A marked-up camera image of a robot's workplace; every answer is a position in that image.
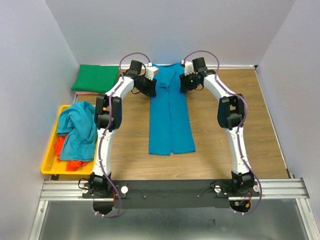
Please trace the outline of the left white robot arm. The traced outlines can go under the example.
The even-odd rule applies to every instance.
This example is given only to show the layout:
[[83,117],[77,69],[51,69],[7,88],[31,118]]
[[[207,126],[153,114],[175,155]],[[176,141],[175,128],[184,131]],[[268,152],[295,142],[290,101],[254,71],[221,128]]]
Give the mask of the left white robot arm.
[[94,167],[88,180],[89,193],[98,197],[107,197],[115,189],[111,184],[111,157],[113,141],[117,129],[122,123],[122,103],[133,89],[148,97],[156,96],[156,74],[159,68],[148,63],[145,65],[132,60],[125,72],[122,72],[115,86],[108,92],[98,94],[95,103],[94,122],[97,127],[97,145]]

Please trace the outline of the blue t shirt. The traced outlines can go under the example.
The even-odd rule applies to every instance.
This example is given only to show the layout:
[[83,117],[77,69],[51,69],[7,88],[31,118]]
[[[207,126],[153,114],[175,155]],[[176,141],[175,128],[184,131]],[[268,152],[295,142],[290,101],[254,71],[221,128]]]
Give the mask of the blue t shirt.
[[149,143],[151,155],[169,156],[196,151],[189,119],[187,97],[180,92],[180,63],[157,65],[156,96],[150,98]]

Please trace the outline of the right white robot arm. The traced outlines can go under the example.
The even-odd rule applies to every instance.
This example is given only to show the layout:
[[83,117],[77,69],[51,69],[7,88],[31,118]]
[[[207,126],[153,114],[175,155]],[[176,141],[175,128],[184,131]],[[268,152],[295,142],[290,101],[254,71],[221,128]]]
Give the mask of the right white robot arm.
[[182,60],[184,73],[179,76],[180,92],[187,93],[199,86],[208,89],[218,100],[217,122],[224,129],[231,153],[232,170],[230,191],[241,196],[255,184],[244,140],[244,121],[247,117],[247,103],[242,94],[230,90],[219,78],[218,73],[209,70],[203,57],[192,61]]

